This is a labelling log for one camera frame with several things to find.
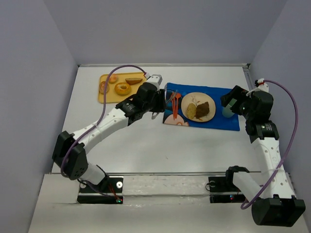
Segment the green cup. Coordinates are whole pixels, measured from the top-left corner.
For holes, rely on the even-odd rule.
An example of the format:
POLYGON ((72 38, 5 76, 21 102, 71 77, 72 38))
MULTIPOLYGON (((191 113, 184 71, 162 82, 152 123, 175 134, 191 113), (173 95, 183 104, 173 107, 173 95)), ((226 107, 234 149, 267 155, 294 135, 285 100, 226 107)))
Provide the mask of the green cup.
POLYGON ((226 107, 223 107, 222 115, 226 118, 231 118, 234 116, 234 112, 232 112, 231 107, 235 104, 236 100, 232 99, 226 107))

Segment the dark brown bread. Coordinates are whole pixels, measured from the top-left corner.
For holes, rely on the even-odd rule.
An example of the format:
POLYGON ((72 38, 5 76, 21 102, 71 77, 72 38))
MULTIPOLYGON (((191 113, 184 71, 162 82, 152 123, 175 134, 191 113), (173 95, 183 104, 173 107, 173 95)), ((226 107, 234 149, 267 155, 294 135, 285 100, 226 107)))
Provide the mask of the dark brown bread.
POLYGON ((207 101, 197 106, 195 117, 201 118, 206 116, 208 113, 209 113, 209 102, 207 101))

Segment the metal tongs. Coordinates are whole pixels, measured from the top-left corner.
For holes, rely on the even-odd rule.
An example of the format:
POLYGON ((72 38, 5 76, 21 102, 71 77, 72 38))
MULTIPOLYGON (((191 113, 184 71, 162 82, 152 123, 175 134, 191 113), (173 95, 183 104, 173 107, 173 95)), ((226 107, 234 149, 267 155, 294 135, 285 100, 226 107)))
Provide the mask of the metal tongs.
POLYGON ((166 99, 166 90, 160 89, 158 91, 153 102, 154 105, 150 110, 150 112, 152 113, 151 120, 156 119, 160 113, 165 112, 167 104, 173 100, 176 94, 177 94, 176 92, 172 92, 171 96, 168 99, 166 99))

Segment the seeded bread slice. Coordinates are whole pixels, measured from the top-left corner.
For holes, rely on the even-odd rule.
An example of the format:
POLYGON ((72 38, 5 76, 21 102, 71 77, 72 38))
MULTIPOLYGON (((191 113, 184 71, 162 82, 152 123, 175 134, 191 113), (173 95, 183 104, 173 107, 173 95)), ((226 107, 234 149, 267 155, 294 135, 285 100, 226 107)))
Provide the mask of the seeded bread slice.
POLYGON ((187 117, 192 120, 196 116, 196 105, 194 103, 190 103, 187 107, 187 117))

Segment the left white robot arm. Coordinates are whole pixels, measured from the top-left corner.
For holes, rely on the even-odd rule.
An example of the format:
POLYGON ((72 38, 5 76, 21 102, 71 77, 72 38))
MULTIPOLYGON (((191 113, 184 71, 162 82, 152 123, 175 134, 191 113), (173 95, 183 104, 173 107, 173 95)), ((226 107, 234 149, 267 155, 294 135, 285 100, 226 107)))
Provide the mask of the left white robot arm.
POLYGON ((142 119, 145 113, 163 113, 165 108, 165 90, 145 82, 136 94, 118 103, 99 122, 73 133, 61 132, 52 159, 59 166, 62 176, 81 180, 95 192, 103 194, 109 185, 109 176, 99 165, 89 163, 87 154, 114 132, 142 119))

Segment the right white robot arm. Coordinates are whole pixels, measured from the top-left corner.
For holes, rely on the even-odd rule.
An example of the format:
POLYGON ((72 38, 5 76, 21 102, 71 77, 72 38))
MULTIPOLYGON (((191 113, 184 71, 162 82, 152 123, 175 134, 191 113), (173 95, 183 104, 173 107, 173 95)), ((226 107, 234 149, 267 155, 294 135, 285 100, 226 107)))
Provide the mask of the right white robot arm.
POLYGON ((263 185, 257 184, 248 169, 231 166, 225 173, 228 186, 236 187, 245 196, 241 208, 251 208, 257 225, 292 227, 306 210, 305 202, 296 197, 283 167, 284 156, 279 151, 279 134, 270 120, 274 98, 268 85, 247 91, 235 86, 221 97, 221 105, 246 120, 246 132, 255 151, 263 185))

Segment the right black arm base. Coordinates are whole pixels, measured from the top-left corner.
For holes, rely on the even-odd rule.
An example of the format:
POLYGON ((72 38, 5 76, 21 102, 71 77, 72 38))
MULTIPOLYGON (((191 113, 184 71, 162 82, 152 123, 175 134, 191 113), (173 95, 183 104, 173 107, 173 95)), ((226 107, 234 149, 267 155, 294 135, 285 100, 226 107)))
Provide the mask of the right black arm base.
POLYGON ((225 176, 209 176, 205 185, 209 192, 210 203, 243 203, 245 196, 235 186, 226 182, 225 176))

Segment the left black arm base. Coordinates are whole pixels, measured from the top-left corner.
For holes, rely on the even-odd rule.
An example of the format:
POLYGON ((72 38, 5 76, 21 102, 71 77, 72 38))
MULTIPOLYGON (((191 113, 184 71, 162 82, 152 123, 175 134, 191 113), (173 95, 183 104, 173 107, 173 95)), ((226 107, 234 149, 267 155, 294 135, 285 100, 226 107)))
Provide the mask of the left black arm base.
POLYGON ((110 176, 108 184, 99 193, 80 180, 76 201, 79 204, 123 204, 123 176, 110 176))

